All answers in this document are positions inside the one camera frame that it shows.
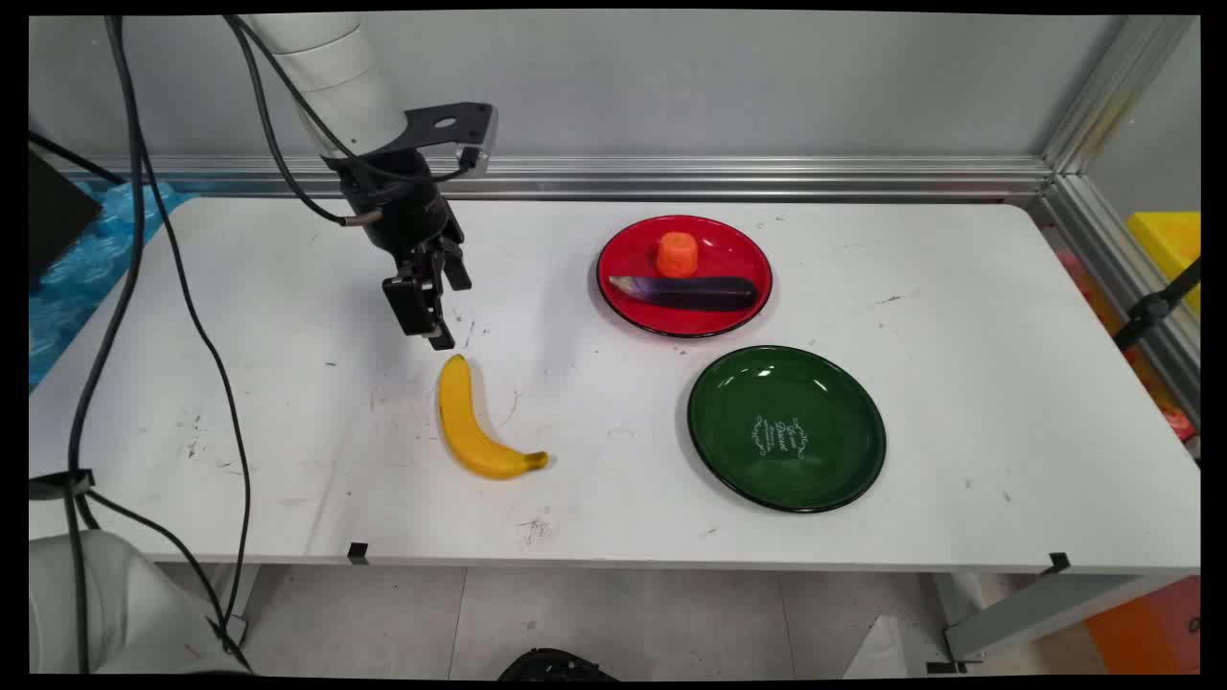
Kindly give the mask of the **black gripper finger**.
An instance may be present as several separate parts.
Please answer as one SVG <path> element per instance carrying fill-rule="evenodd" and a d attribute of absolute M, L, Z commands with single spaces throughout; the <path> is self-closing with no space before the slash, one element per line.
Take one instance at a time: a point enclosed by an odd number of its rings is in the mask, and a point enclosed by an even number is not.
<path fill-rule="evenodd" d="M 455 347 L 442 309 L 444 266 L 443 252 L 412 252 L 398 262 L 393 277 L 382 281 L 382 292 L 402 331 L 423 336 L 436 351 Z"/>
<path fill-rule="evenodd" d="M 443 255 L 443 273 L 452 285 L 452 291 L 467 291 L 472 289 L 472 277 L 464 264 L 461 246 L 456 241 L 442 237 L 439 239 L 440 253 Z"/>

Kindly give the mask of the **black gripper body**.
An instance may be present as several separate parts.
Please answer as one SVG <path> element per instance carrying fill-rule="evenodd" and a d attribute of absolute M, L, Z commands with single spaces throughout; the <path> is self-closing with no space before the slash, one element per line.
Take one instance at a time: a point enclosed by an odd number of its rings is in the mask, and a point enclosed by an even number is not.
<path fill-rule="evenodd" d="M 460 246 L 460 223 L 432 179 L 425 155 L 407 146 L 385 146 L 360 158 L 328 158 L 340 178 L 340 190 L 357 215 L 382 211 L 364 235 L 398 265 L 410 262 L 417 249 L 431 249 L 438 239 Z"/>

